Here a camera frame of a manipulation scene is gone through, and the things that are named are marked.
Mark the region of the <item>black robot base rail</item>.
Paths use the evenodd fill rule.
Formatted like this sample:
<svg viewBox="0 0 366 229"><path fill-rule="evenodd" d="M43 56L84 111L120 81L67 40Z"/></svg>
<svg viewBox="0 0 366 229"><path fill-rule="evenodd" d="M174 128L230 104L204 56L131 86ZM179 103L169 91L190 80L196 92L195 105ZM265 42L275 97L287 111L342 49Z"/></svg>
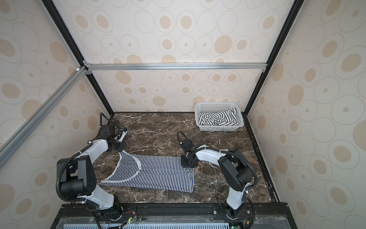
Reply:
<svg viewBox="0 0 366 229"><path fill-rule="evenodd" d="M61 206L53 229L295 229L286 203L118 204L97 210L87 204Z"/></svg>

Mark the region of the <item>blue white striped tank top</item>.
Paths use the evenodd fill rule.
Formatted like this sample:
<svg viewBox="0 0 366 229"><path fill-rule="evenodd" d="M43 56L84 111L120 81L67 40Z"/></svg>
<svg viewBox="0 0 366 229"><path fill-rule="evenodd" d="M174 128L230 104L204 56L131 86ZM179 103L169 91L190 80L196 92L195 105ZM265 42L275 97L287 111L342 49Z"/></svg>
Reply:
<svg viewBox="0 0 366 229"><path fill-rule="evenodd" d="M125 151L119 156L115 170L100 182L101 185L193 192L194 170L183 167L179 156L149 156Z"/></svg>

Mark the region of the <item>white plastic laundry basket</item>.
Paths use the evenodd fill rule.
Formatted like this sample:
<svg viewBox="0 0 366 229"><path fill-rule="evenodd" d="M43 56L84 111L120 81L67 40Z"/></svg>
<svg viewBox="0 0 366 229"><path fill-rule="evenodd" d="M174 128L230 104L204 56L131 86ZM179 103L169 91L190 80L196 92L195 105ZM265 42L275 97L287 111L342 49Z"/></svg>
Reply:
<svg viewBox="0 0 366 229"><path fill-rule="evenodd" d="M195 120L203 132L230 132L244 126L239 106L232 102L198 102Z"/></svg>

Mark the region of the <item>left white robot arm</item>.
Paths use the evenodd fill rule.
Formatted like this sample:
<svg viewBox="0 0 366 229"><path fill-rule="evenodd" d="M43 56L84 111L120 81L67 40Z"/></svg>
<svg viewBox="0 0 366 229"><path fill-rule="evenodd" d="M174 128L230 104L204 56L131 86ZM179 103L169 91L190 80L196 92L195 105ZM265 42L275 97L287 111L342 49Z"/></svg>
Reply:
<svg viewBox="0 0 366 229"><path fill-rule="evenodd" d="M57 162L56 193L66 202L82 201L100 211L120 212L118 198L99 187L93 163L106 151L124 149L125 127L113 124L100 126L98 135L86 147L69 158Z"/></svg>

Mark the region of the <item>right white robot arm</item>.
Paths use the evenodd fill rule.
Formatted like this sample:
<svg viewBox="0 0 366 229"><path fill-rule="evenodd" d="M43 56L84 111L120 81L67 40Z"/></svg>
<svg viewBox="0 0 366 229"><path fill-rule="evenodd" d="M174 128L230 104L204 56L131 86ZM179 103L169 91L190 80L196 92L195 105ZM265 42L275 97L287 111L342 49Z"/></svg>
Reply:
<svg viewBox="0 0 366 229"><path fill-rule="evenodd" d="M230 187L224 210L229 218L238 217L247 194L258 184L257 173L247 158L237 148L219 150L206 145L195 145L187 138L179 143L185 153L181 157L184 167L195 168L199 161L210 162L220 167Z"/></svg>

